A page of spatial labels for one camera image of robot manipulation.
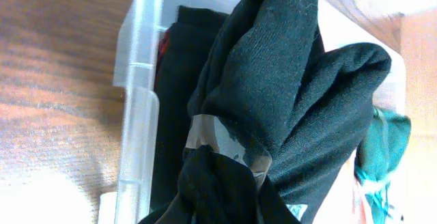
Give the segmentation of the dark green garment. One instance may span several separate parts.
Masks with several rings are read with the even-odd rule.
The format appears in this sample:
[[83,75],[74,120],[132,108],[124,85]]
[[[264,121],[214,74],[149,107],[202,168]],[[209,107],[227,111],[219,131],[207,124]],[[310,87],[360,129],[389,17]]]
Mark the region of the dark green garment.
[[389,201],[389,188],[408,146],[409,117],[373,108],[367,135],[357,149],[354,174],[371,208],[374,223],[403,223],[403,214]]

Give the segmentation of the red plaid flannel garment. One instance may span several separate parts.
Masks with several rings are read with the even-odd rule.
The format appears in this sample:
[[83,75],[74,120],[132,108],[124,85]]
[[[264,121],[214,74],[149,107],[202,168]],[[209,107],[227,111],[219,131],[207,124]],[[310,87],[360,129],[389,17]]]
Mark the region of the red plaid flannel garment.
[[156,75],[155,75],[155,82],[159,79],[159,70],[160,65],[163,62],[163,57],[165,56],[165,52],[167,51],[168,45],[169,45],[169,38],[170,38],[170,31],[166,30],[163,34],[160,35],[160,41],[158,44],[158,54],[156,59]]

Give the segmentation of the pink printed garment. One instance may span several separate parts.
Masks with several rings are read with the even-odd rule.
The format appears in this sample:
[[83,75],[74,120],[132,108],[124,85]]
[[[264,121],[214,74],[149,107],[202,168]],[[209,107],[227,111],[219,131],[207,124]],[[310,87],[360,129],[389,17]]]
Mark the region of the pink printed garment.
[[359,181],[354,175],[354,170],[352,170],[347,183],[347,194],[348,224],[374,224],[371,207],[367,202]]

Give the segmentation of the black garment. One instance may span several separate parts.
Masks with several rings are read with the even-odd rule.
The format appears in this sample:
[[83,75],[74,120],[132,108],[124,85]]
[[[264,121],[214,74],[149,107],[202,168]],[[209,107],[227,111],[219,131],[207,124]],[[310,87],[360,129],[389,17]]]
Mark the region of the black garment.
[[199,75],[228,15],[180,6],[168,30],[169,45],[154,91],[160,101],[150,207],[169,203],[177,193],[182,155],[191,125],[187,104]]
[[240,0],[187,104],[177,193],[145,222],[311,223],[390,68],[377,44],[326,51],[318,0]]

